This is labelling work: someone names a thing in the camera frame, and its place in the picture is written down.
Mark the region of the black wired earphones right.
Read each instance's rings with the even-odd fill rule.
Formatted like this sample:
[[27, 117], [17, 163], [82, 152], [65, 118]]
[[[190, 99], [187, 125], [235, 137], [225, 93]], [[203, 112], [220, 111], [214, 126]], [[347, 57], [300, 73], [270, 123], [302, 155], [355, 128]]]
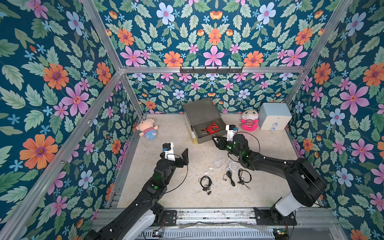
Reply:
[[248, 186], [248, 184], [252, 181], [252, 175], [249, 171], [244, 169], [238, 170], [238, 184], [245, 186], [247, 189], [251, 190], [251, 188]]

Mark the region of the pink white plush toy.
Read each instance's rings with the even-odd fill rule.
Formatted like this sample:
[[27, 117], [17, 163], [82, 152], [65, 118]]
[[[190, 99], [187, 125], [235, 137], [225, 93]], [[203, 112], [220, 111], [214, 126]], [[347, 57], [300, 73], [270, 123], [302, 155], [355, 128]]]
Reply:
[[245, 131], [255, 131], [259, 126], [259, 113], [250, 109], [242, 113], [241, 128]]

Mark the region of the white wired earphones middle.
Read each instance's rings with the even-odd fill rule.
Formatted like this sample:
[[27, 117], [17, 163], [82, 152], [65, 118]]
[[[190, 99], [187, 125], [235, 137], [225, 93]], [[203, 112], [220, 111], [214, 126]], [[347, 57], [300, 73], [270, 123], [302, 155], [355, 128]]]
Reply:
[[235, 161], [231, 161], [227, 164], [227, 170], [233, 173], [237, 173], [240, 168], [241, 168], [241, 165]]

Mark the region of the three-tier colored drawer cabinet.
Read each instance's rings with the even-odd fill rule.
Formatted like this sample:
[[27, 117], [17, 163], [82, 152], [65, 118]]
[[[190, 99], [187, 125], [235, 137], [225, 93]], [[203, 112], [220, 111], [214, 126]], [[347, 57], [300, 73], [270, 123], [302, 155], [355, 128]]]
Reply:
[[190, 132], [192, 142], [198, 144], [192, 125], [199, 124], [208, 120], [222, 118], [221, 114], [210, 99], [194, 101], [184, 105], [187, 128]]

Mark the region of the white wired earphones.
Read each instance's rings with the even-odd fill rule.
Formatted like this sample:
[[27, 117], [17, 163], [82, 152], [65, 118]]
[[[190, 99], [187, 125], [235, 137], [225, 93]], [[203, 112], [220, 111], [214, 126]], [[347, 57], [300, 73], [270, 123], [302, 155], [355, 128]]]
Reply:
[[224, 166], [223, 159], [219, 159], [212, 163], [212, 165], [209, 167], [207, 171], [205, 171], [205, 175], [207, 175], [209, 172], [213, 170], [221, 170]]
[[233, 173], [237, 173], [240, 168], [241, 168], [241, 165], [235, 161], [231, 161], [227, 164], [227, 170]]

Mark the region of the black wired earphones left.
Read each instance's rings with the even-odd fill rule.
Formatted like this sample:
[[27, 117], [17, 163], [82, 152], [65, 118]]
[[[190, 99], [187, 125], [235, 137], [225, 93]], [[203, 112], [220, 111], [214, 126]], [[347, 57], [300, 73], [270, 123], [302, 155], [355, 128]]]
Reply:
[[202, 187], [202, 190], [207, 193], [207, 195], [210, 195], [212, 193], [211, 186], [213, 184], [211, 178], [209, 176], [203, 176], [199, 179], [200, 186]]

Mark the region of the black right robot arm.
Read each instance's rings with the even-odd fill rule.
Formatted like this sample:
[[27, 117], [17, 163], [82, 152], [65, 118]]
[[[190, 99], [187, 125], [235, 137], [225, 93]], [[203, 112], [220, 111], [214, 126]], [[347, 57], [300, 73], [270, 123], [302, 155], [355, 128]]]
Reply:
[[239, 164], [251, 171], [266, 172], [285, 179], [290, 191], [271, 208], [271, 218], [284, 219], [301, 207], [312, 207], [326, 189], [325, 180], [308, 160], [279, 160], [264, 156], [249, 148], [248, 140], [242, 134], [235, 134], [231, 140], [212, 137], [219, 150], [238, 158]]

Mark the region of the black wired earphones middle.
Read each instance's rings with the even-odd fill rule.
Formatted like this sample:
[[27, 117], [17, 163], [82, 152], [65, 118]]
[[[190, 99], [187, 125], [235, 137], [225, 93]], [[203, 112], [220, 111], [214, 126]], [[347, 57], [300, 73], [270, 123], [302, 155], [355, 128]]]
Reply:
[[223, 175], [222, 178], [223, 181], [229, 181], [233, 187], [236, 186], [235, 181], [233, 180], [233, 174], [232, 171], [227, 170], [226, 173]]

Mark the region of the black wired earphones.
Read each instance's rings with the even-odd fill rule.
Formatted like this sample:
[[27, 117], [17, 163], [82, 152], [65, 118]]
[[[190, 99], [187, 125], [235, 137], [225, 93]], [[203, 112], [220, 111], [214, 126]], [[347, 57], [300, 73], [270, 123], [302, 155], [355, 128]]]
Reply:
[[236, 186], [235, 181], [233, 180], [233, 174], [232, 171], [227, 170], [226, 173], [223, 175], [222, 178], [223, 181], [229, 181], [233, 187]]
[[245, 186], [247, 189], [251, 190], [251, 188], [248, 186], [248, 184], [252, 181], [252, 175], [249, 171], [244, 169], [238, 170], [238, 184]]
[[212, 193], [211, 186], [213, 184], [211, 178], [209, 176], [203, 176], [199, 179], [200, 186], [202, 187], [202, 190], [207, 193], [207, 195], [210, 195]]

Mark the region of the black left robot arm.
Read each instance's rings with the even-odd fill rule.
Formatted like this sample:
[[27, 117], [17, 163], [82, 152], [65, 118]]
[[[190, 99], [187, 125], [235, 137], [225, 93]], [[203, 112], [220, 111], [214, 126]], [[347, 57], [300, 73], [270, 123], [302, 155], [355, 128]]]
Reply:
[[86, 240], [134, 240], [146, 228], [163, 220], [164, 207], [158, 201], [167, 194], [176, 168], [188, 166], [189, 149], [181, 155], [171, 154], [175, 160], [167, 159], [167, 153], [161, 153], [154, 174], [144, 184], [135, 200], [123, 210], [114, 220], [99, 231], [91, 230], [86, 234]]

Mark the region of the pink pig plush toy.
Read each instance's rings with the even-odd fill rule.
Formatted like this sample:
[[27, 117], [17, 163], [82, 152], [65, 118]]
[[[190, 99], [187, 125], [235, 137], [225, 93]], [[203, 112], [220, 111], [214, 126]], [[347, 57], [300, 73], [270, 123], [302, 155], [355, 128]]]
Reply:
[[154, 119], [146, 119], [141, 121], [136, 130], [139, 131], [139, 135], [147, 140], [154, 140], [157, 137], [158, 126], [155, 126]]

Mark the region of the red wired earphones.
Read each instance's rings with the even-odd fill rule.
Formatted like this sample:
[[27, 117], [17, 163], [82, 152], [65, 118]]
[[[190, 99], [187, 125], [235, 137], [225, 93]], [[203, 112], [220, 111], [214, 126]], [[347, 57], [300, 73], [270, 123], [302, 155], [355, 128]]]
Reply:
[[209, 134], [217, 133], [219, 131], [219, 126], [216, 124], [216, 122], [210, 123], [205, 131]]
[[208, 126], [202, 130], [205, 134], [211, 135], [217, 132], [217, 128], [215, 126]]

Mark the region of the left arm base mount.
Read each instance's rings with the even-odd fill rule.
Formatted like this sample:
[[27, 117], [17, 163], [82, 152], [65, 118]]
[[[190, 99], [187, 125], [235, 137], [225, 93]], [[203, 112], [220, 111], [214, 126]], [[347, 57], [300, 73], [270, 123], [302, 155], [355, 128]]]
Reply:
[[165, 210], [162, 205], [156, 203], [151, 210], [155, 214], [152, 227], [172, 227], [177, 223], [177, 210]]

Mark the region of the black hook rail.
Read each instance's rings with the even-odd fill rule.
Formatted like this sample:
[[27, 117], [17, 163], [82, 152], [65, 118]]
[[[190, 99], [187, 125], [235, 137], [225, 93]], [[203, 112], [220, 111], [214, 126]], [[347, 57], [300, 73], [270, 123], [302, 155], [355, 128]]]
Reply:
[[238, 67], [180, 67], [181, 74], [240, 74], [243, 68]]

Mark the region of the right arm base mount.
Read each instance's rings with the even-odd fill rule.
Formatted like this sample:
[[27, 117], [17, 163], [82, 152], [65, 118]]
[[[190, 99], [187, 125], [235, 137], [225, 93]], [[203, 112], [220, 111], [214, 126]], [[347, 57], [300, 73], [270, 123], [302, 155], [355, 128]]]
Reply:
[[288, 216], [280, 214], [273, 206], [270, 209], [254, 208], [255, 218], [258, 225], [265, 226], [296, 226], [296, 216], [294, 212]]

